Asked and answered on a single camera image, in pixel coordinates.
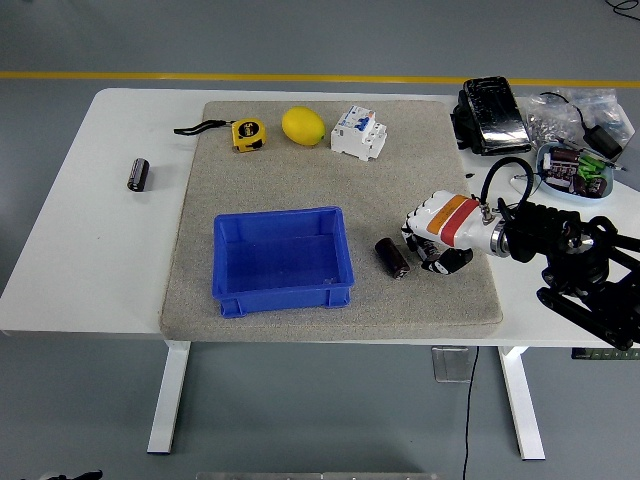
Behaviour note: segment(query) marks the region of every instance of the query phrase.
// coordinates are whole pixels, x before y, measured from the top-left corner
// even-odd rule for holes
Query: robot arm
[[[495,170],[511,161],[496,163],[479,200],[440,191],[407,214],[401,230],[409,249],[419,253],[423,268],[444,274],[469,263],[472,248],[522,263],[545,255],[548,266],[542,277],[548,287],[538,290],[540,301],[601,340],[628,350],[640,342],[640,261],[620,249],[640,252],[640,240],[619,235],[606,217],[583,222],[578,212],[528,202],[530,188],[514,207],[499,199],[500,215],[493,216],[486,203],[488,183]],[[629,274],[609,281],[610,260]]]

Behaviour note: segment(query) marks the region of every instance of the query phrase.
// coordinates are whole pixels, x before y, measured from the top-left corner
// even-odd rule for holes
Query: electrolytic capacitor
[[[393,278],[402,278],[411,270],[398,247],[395,246],[390,238],[380,240],[376,243],[375,249]]]
[[[136,158],[131,167],[127,188],[133,192],[142,192],[149,173],[149,162],[144,158]]]

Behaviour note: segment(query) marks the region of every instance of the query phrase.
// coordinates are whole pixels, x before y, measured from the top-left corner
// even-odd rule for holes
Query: blue container
[[[213,285],[225,318],[349,304],[353,269],[338,207],[218,215]]]

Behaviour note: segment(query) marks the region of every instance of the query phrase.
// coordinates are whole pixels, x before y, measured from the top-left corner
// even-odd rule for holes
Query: white table
[[[449,96],[364,95],[207,90],[107,89],[98,93],[67,154],[20,259],[0,298],[0,330],[73,332],[161,338],[162,309],[171,252],[197,139],[173,134],[201,121],[212,100],[435,100],[453,109]],[[461,152],[465,171],[479,194],[495,158]],[[137,157],[152,165],[145,193],[126,189]],[[507,203],[519,194],[509,178],[494,178],[490,200]],[[640,196],[621,184],[597,206],[578,207],[538,191],[532,201],[580,210],[584,219],[606,215],[626,235],[640,237]],[[416,199],[416,204],[424,199]],[[597,338],[543,307],[535,291],[546,266],[490,258],[504,314],[499,328],[483,338],[394,339],[369,343],[478,345],[500,349],[503,372],[524,459],[544,451],[520,355],[527,347],[607,347]],[[186,369],[189,342],[168,341],[169,353],[149,452],[168,453]]]

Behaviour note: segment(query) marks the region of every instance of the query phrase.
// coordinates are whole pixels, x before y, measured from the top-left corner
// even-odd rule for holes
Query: metal plate
[[[467,347],[431,347],[433,373],[440,383],[469,383],[471,364]]]

